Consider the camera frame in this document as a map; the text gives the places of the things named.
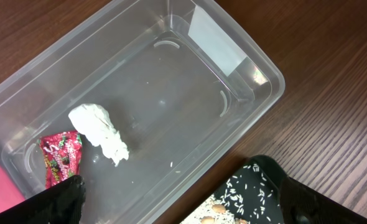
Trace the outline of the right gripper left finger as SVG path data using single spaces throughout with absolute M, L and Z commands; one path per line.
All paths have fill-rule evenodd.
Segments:
M 83 177 L 73 175 L 0 213 L 0 224 L 79 224 L 86 199 Z

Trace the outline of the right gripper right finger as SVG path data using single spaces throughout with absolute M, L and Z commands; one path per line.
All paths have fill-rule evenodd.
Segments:
M 367 218 L 290 177 L 280 184 L 279 204 L 285 224 L 367 224 Z

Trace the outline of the red candy wrapper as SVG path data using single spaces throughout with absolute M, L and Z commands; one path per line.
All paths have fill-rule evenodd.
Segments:
M 83 145 L 78 131 L 43 136 L 39 147 L 44 156 L 46 189 L 79 174 Z

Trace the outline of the white napkin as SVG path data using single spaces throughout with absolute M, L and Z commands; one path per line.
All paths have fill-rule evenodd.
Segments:
M 115 167 L 129 159 L 129 151 L 119 131 L 112 124 L 109 113 L 100 105 L 85 103 L 69 112 L 73 127 L 94 146 L 100 146 L 103 155 L 112 159 Z

